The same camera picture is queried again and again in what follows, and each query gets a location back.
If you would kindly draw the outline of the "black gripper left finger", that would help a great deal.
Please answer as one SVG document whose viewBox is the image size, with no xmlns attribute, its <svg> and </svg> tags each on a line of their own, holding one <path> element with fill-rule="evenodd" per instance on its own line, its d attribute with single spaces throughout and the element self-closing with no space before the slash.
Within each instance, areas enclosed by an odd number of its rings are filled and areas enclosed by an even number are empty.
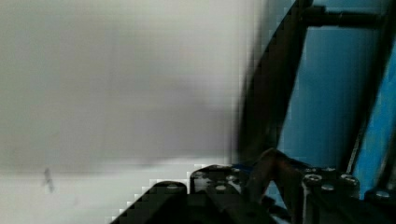
<svg viewBox="0 0 396 224">
<path fill-rule="evenodd" d="M 248 173 L 210 165 L 190 184 L 163 181 L 148 189 L 110 224 L 277 224 L 264 206 L 245 200 Z"/>
</svg>

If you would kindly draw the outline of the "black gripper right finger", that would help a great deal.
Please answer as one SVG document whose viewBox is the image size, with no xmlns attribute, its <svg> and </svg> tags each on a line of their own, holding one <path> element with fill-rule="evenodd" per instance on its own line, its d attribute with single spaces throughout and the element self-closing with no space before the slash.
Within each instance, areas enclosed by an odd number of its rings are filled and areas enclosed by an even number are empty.
<svg viewBox="0 0 396 224">
<path fill-rule="evenodd" d="M 395 224 L 378 205 L 359 199 L 360 181 L 333 168 L 306 169 L 302 224 Z"/>
</svg>

